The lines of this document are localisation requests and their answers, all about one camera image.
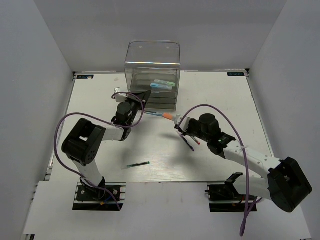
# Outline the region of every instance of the gray wall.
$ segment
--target gray wall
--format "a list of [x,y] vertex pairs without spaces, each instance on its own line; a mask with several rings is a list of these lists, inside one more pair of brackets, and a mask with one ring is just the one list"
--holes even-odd
[[181,44],[187,70],[250,68],[286,0],[35,0],[75,72],[123,71],[132,40]]
[[72,72],[32,0],[0,0],[0,236],[21,237]]
[[312,194],[302,203],[320,239],[320,1],[286,3],[250,71],[250,86],[280,158],[296,159]]

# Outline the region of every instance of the black label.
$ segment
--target black label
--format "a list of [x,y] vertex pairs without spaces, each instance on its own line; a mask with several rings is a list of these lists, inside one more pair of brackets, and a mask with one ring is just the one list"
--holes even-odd
[[94,75],[78,75],[78,76],[76,76],[76,79],[88,79],[88,78],[93,79]]
[[244,77],[245,74],[243,72],[227,72],[229,77]]

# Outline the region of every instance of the green marker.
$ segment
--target green marker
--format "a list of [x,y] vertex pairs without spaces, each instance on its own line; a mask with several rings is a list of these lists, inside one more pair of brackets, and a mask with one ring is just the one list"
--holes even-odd
[[171,81],[163,81],[163,80],[155,79],[154,82],[158,83],[158,84],[165,84],[165,85],[172,86],[172,87],[176,86],[176,84]]
[[127,165],[126,167],[127,168],[133,168],[133,167],[138,167],[138,166],[143,166],[143,165],[148,165],[150,164],[149,161],[145,161],[145,162],[141,162],[141,163],[135,163],[135,164],[132,164],[132,165]]

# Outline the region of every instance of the plastic container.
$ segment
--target plastic container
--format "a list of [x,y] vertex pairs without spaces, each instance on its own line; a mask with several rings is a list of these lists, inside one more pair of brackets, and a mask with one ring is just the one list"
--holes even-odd
[[151,98],[176,99],[180,80],[180,45],[170,41],[133,41],[125,58],[128,90],[140,93],[151,90]]

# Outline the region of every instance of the white floor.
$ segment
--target white floor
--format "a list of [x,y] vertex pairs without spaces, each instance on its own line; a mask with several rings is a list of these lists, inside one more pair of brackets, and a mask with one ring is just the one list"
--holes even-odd
[[[116,87],[127,89],[124,74],[76,80],[68,112],[111,120],[117,109],[111,99]],[[177,113],[184,114],[204,103],[221,109],[246,145],[270,155],[245,77],[228,77],[225,72],[182,72]],[[197,119],[203,113],[215,114],[221,129],[234,135],[227,122],[209,108],[197,109],[190,116]],[[78,119],[72,116],[65,122],[59,148]],[[224,181],[244,168],[213,155],[204,142],[200,146],[191,142],[195,152],[190,151],[173,127],[166,119],[146,115],[126,141],[101,145],[96,158],[101,174],[107,182],[127,182],[120,212],[72,211],[79,179],[54,160],[50,181],[39,183],[24,233],[35,234],[35,240],[240,239],[242,213],[210,213],[204,194],[206,183],[172,182]],[[75,168],[61,151],[60,156]],[[145,161],[150,165],[122,169]],[[310,234],[301,208],[285,213],[268,200],[250,215],[244,235],[248,240],[305,238]]]

